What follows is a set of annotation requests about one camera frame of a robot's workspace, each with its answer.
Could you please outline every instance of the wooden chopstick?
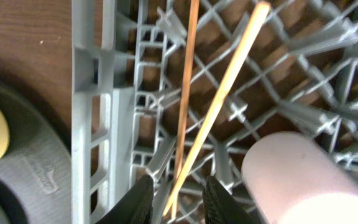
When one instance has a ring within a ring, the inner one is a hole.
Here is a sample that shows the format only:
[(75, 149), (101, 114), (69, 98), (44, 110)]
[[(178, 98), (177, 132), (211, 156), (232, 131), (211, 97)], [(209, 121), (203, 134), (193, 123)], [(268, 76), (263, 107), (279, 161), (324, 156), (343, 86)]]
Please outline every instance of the wooden chopstick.
[[(177, 181), (179, 177), (179, 173), (181, 171), (181, 166), (182, 166), (182, 160), (183, 160), (183, 150), (185, 144), (186, 123), (187, 123), (187, 110), (188, 110), (189, 95), (190, 95), (191, 72), (193, 70), (194, 47), (196, 42), (199, 5), (200, 5), (200, 0), (191, 0), (188, 35), (187, 35), (187, 43), (186, 43), (185, 68), (183, 71), (183, 81), (182, 81), (181, 98), (180, 98), (177, 152), (175, 156), (175, 176), (174, 176), (175, 181)], [(171, 219), (175, 219), (177, 215), (177, 200), (178, 200), (178, 195), (175, 194), (172, 202)]]
[(176, 200), (177, 194), (179, 193), (180, 188), (182, 187), (183, 183), (185, 182), (185, 179), (187, 175), (189, 174), (189, 171), (191, 167), (194, 164), (194, 161), (196, 160), (196, 157), (198, 153), (200, 152), (200, 149), (209, 133), (209, 131), (212, 128), (212, 125), (218, 116), (218, 113), (220, 109), (222, 108), (222, 105), (224, 103), (224, 99), (229, 93), (234, 80), (236, 79), (242, 64), (246, 60), (249, 50), (252, 47), (252, 44), (254, 43), (260, 28), (262, 28), (262, 25), (267, 17), (267, 14), (269, 13), (270, 4), (267, 2), (259, 2), (248, 23), (248, 26), (240, 40), (239, 46), (234, 52), (233, 58), (230, 61), (229, 66), (227, 67), (227, 70), (223, 76), (222, 82), (215, 94), (215, 97), (212, 101), (211, 106), (209, 107), (209, 110), (206, 114), (205, 120), (203, 122), (203, 125), (201, 126), (200, 130), (198, 131), (197, 137), (194, 141), (193, 146), (190, 149), (190, 152), (188, 154), (188, 157), (185, 161), (185, 164), (183, 165), (183, 168), (179, 174), (179, 177), (177, 178), (177, 181), (175, 182), (175, 185), (172, 189), (172, 192), (168, 198), (167, 205), (163, 211), (163, 214), (166, 215), (170, 209), (170, 207), (173, 204), (173, 201)]

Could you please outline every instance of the embossed logo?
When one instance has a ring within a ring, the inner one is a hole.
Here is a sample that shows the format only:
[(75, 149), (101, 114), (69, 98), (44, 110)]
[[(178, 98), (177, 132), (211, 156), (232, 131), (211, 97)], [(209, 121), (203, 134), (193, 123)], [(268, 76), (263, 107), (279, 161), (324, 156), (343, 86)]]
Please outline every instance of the embossed logo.
[(53, 179), (55, 171), (53, 165), (46, 159), (35, 157), (29, 150), (26, 150), (23, 156), (24, 162), (29, 166), (42, 191), (47, 195), (56, 192), (59, 187)]

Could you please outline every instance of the dish rack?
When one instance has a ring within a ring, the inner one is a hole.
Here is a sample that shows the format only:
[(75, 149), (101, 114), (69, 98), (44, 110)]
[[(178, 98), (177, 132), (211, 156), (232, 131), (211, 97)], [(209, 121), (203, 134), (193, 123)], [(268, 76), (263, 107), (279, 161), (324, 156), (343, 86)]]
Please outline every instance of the dish rack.
[[(248, 8), (257, 1), (248, 1)], [(207, 175), (215, 175), (247, 212), (258, 217), (242, 186), (239, 161), (253, 142), (276, 131), (299, 131), (315, 139), (335, 162), (358, 176), (358, 0), (305, 1), (305, 12), (316, 14), (309, 28), (296, 28), (288, 18), (298, 1), (275, 1), (215, 130), (180, 191), (177, 218), (162, 220), (172, 187), (176, 143), (175, 128), (171, 131), (165, 123), (167, 119), (177, 123), (177, 117), (170, 114), (178, 111), (181, 90), (169, 69), (178, 60), (170, 57), (178, 58), (174, 55), (186, 45), (186, 16), (179, 16), (178, 1), (166, 0), (157, 9), (151, 2), (136, 1), (137, 15), (133, 16), (133, 2), (104, 0), (101, 45), (97, 46), (95, 2), (72, 1), (73, 223), (96, 223), (142, 174), (155, 181), (153, 223), (199, 223)], [(218, 48), (196, 46), (191, 88), (210, 87), (202, 100), (218, 88), (223, 74), (215, 68), (231, 58), (248, 23), (251, 11), (245, 7), (234, 22), (225, 19), (227, 9), (236, 4), (243, 2), (200, 0), (197, 34), (215, 29), (225, 40)], [(155, 22), (148, 20), (151, 11), (157, 12)], [(258, 39), (269, 38), (268, 44), (258, 44)], [(269, 47), (268, 55), (261, 58), (263, 49)], [(207, 56), (200, 55), (203, 49), (209, 50)], [(147, 58), (150, 50), (160, 53), (157, 59)], [(325, 57), (338, 51), (340, 57), (335, 60)], [(150, 80), (145, 78), (151, 70), (157, 77), (151, 82), (153, 88), (147, 87)], [(196, 107), (190, 102), (186, 147), (193, 144), (204, 119), (203, 109)], [(235, 128), (219, 132), (223, 126)], [(217, 132), (224, 134), (216, 137)], [(151, 139), (148, 143), (145, 133)], [(94, 151), (98, 155), (96, 172), (91, 171)], [(97, 202), (91, 210), (92, 195), (97, 195)]]

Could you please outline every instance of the wooden table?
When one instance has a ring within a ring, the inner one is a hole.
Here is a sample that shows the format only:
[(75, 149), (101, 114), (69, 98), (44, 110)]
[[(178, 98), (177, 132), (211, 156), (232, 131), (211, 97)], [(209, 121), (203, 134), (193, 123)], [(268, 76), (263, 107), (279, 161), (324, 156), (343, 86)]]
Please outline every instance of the wooden table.
[(0, 81), (70, 142), (70, 0), (0, 0)]

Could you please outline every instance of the light wooden stick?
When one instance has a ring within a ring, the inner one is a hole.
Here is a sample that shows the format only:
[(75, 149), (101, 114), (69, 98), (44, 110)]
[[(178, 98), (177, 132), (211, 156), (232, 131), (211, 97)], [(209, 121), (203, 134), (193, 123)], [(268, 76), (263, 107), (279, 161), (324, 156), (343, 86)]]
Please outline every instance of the light wooden stick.
[[(186, 123), (187, 123), (187, 109), (189, 104), (190, 95), (190, 81), (191, 71), (193, 70), (193, 57), (194, 57), (194, 46), (196, 42), (197, 32), (197, 20), (198, 20), (198, 7), (200, 0), (191, 0), (189, 26), (186, 44), (186, 56), (185, 56), (185, 68), (183, 71), (183, 81), (181, 89), (180, 99), (180, 111), (179, 111), (179, 122), (178, 122), (178, 140), (177, 140), (177, 152), (175, 156), (175, 181), (179, 177), (181, 171), (183, 150), (185, 144), (186, 135)], [(177, 216), (177, 201), (178, 194), (175, 194), (172, 202), (171, 219), (175, 219)]]
[(194, 141), (193, 146), (190, 149), (188, 157), (186, 159), (185, 164), (179, 174), (179, 178), (177, 179), (175, 186), (172, 189), (172, 192), (168, 198), (167, 206), (165, 207), (163, 214), (166, 215), (175, 199), (176, 195), (179, 193), (180, 188), (182, 187), (183, 183), (191, 167), (196, 160), (198, 153), (212, 128), (212, 125), (218, 116), (220, 109), (222, 108), (223, 102), (227, 94), (229, 93), (234, 80), (236, 79), (242, 64), (246, 60), (249, 50), (254, 43), (260, 28), (262, 27), (267, 14), (269, 13), (270, 4), (267, 2), (259, 2), (255, 10), (253, 11), (247, 29), (242, 36), (239, 46), (234, 52), (233, 58), (230, 61), (229, 66), (223, 76), (222, 82), (218, 88), (218, 91), (215, 94), (215, 97), (212, 101), (211, 106), (206, 114), (205, 120), (203, 125), (201, 126), (200, 130), (198, 131), (197, 137)]

